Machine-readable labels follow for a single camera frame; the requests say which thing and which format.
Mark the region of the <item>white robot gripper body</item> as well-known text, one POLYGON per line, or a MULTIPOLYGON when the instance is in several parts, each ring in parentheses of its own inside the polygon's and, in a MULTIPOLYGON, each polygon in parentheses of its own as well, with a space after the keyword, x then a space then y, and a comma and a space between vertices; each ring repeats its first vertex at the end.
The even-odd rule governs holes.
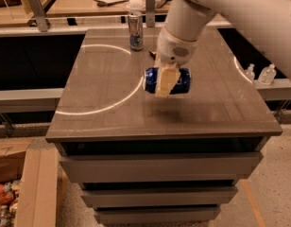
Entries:
POLYGON ((197 41, 185 42, 172 34, 166 28, 162 28, 157 40, 157 53, 163 63, 182 66, 194 55, 197 48, 197 41))

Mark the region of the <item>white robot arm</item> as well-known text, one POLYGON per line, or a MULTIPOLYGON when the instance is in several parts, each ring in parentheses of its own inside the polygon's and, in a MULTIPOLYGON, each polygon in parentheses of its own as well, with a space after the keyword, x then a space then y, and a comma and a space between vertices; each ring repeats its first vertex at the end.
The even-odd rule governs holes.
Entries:
POLYGON ((170 95, 217 13, 291 79, 291 0, 172 0, 157 41, 156 96, 170 95))

